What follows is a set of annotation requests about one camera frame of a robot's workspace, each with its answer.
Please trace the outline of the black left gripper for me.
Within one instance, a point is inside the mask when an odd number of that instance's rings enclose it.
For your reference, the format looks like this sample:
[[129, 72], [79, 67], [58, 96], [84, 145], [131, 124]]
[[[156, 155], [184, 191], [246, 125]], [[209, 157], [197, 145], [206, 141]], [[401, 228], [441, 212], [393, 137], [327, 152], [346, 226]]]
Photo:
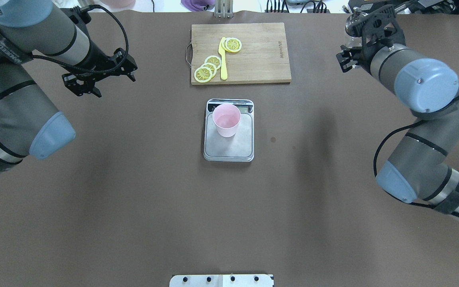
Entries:
[[76, 96], [92, 94], [101, 98], [102, 94], [95, 84], [111, 76], [127, 76], [135, 82], [134, 72], [138, 69], [134, 58], [122, 48], [112, 56], [104, 54], [99, 48], [91, 48], [80, 66], [66, 67], [68, 73], [62, 75], [64, 86]]

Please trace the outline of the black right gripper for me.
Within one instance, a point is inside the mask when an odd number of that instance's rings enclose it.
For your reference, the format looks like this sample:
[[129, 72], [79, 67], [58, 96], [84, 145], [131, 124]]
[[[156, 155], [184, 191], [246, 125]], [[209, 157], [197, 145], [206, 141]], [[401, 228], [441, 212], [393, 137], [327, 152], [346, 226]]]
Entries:
[[347, 73], [356, 67], [361, 67], [367, 73], [371, 73], [373, 44], [364, 44], [361, 47], [341, 45], [340, 49], [341, 52], [336, 54], [336, 59], [343, 73]]

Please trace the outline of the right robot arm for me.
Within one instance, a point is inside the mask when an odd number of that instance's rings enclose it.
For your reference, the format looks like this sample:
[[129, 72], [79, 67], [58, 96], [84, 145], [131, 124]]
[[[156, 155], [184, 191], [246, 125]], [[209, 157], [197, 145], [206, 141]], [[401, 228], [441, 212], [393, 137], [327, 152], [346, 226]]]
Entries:
[[336, 55], [343, 72], [361, 66], [415, 116], [390, 134], [406, 134], [381, 169], [379, 187], [408, 205], [459, 220], [459, 171], [445, 163], [459, 142], [459, 78], [447, 64], [403, 44], [372, 49], [341, 46]]

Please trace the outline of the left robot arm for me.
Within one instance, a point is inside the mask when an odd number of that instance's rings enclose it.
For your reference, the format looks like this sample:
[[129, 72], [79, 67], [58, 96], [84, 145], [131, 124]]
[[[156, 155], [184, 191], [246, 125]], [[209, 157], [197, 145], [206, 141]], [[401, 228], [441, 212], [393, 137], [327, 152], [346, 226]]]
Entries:
[[101, 5], [59, 8], [51, 0], [0, 0], [0, 174], [28, 155], [44, 159], [75, 138], [75, 130], [24, 69], [34, 59], [66, 70], [76, 96], [101, 97], [95, 84], [110, 76], [135, 81], [137, 64], [125, 48], [105, 54], [91, 40], [89, 11]]

